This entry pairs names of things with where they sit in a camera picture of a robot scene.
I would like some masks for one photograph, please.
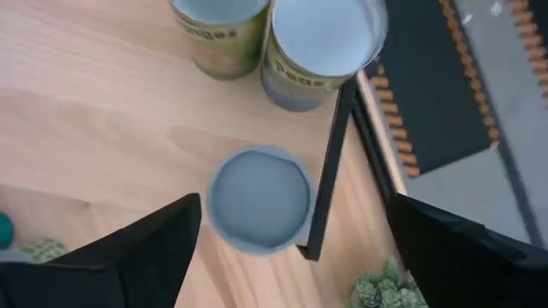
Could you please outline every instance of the black frame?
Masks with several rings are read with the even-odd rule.
[[[331,132],[325,151],[324,166],[319,180],[318,196],[316,198],[313,220],[305,246],[297,245],[302,256],[311,261],[319,261],[324,243],[325,228],[331,208],[331,198],[337,179],[337,171],[348,119],[354,119],[354,124],[364,148],[364,154],[372,167],[373,177],[380,191],[384,204],[396,196],[396,189],[390,178],[390,173],[384,160],[383,152],[377,135],[367,112],[364,98],[358,86],[357,77],[351,78],[342,85],[337,97],[337,106],[331,122]]]

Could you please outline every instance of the wooden table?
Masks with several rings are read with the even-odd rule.
[[[0,210],[16,243],[75,249],[186,193],[203,198],[248,145],[285,148],[317,184],[333,103],[290,113],[257,72],[206,77],[167,0],[0,0]],[[245,255],[209,226],[205,216],[177,306],[336,307],[395,251],[352,123],[320,262],[294,247]]]

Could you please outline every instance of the can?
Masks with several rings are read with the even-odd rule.
[[[316,191],[304,166],[273,145],[238,151],[218,168],[207,190],[207,213],[235,249],[271,254],[310,228]]]
[[[387,21],[381,0],[277,0],[261,66],[267,96],[291,111],[320,106],[380,52]]]
[[[177,22],[192,44],[191,57],[202,72],[233,80],[260,62],[269,0],[170,0]]]

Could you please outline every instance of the black rubber mat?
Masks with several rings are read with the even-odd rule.
[[[387,0],[386,6],[388,36],[366,71],[407,174],[496,144],[488,98],[453,3]]]

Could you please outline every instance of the small succulent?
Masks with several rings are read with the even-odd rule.
[[[382,275],[365,273],[354,285],[348,308],[428,308],[409,272],[400,275],[396,258],[384,264]]]
[[[400,299],[404,307],[416,307],[419,304],[419,295],[407,288],[402,288],[399,291]]]
[[[355,286],[362,304],[367,308],[377,308],[380,301],[380,292],[374,284],[369,281],[358,282]]]
[[[383,308],[402,308],[402,297],[396,290],[386,290],[382,293],[382,305]]]
[[[388,257],[384,263],[384,276],[398,283],[400,280],[400,270],[397,266],[397,260],[394,256]]]
[[[381,292],[388,290],[397,291],[396,283],[389,278],[384,278],[381,282],[378,283],[377,287]]]
[[[17,248],[17,250],[27,255],[28,258],[36,264],[48,262],[67,253],[67,248],[64,244],[51,238],[30,241]]]

